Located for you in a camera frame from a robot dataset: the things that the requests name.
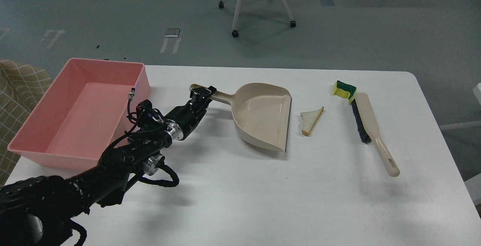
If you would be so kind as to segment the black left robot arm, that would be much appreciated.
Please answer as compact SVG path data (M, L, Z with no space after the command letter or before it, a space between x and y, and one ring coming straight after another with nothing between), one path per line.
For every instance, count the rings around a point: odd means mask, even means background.
M127 119L133 126L107 146L95 167L68 179L39 176L1 189L1 245L60 246L76 231L76 245L82 246L86 229L73 218L89 214L95 203L103 208L121 204L136 182L178 186L179 177L165 163L161 149L197 128L216 91L212 86L193 88L185 105L162 115L149 100L132 112L132 88Z

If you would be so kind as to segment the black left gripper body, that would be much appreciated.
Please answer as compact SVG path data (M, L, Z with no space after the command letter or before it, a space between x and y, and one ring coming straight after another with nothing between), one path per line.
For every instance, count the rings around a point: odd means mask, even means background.
M206 105L188 102L185 105L174 107L165 118L175 123L179 130L176 140L185 140L198 126L206 114Z

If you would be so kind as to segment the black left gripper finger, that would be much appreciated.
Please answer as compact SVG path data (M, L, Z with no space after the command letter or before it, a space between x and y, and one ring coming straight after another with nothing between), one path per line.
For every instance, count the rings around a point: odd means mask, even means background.
M192 86L190 88L190 108L207 108L210 104L211 97L217 92L217 88L209 86Z

